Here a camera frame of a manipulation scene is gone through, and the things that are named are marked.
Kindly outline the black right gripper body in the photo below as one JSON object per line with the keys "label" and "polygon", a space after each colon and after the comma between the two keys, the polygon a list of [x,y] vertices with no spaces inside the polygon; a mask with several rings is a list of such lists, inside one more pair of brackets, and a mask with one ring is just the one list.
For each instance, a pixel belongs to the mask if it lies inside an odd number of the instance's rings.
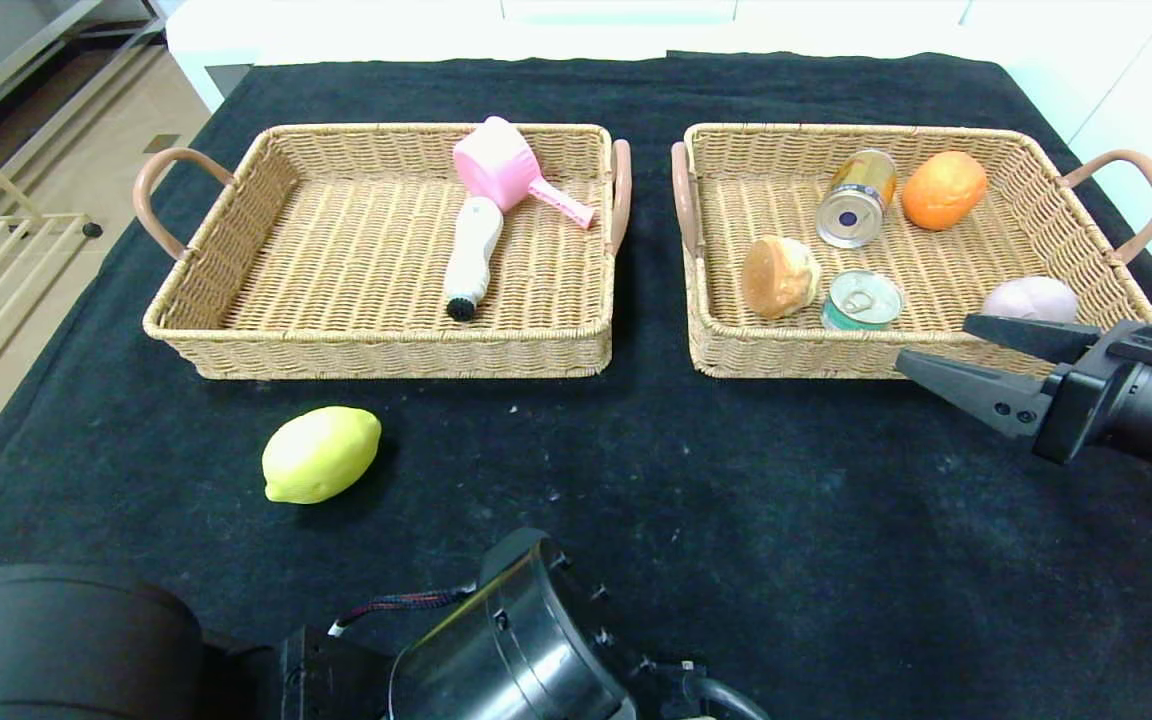
{"label": "black right gripper body", "polygon": [[1152,325],[1119,323],[1052,378],[1036,455],[1064,464],[1094,445],[1152,464]]}

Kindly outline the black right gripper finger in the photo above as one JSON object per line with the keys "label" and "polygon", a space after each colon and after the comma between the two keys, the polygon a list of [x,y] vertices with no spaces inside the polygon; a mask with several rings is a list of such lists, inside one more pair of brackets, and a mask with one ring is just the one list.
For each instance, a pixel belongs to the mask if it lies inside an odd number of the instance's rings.
{"label": "black right gripper finger", "polygon": [[968,314],[963,331],[973,338],[1010,348],[1052,364],[1075,364],[1102,338],[1093,325],[1000,314]]}
{"label": "black right gripper finger", "polygon": [[909,381],[1009,438],[1036,435],[1052,404],[1041,379],[1030,376],[960,363],[910,348],[899,353],[895,367]]}

